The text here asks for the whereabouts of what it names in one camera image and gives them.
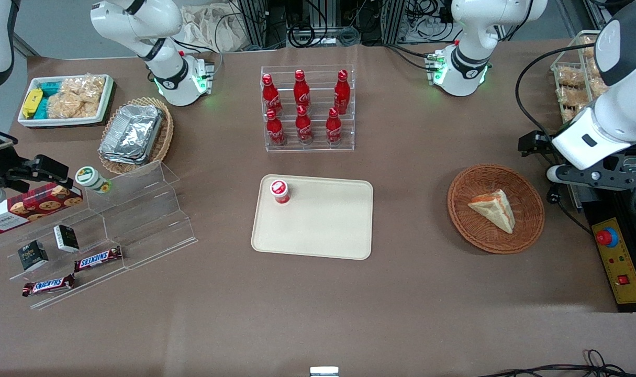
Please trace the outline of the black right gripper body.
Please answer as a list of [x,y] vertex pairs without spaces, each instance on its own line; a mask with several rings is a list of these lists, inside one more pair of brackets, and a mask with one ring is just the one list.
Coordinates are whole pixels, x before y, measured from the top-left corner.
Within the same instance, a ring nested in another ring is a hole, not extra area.
[[17,143],[17,138],[0,131],[0,188],[26,194],[29,181],[70,188],[69,167],[42,154],[31,159],[20,157],[15,150]]

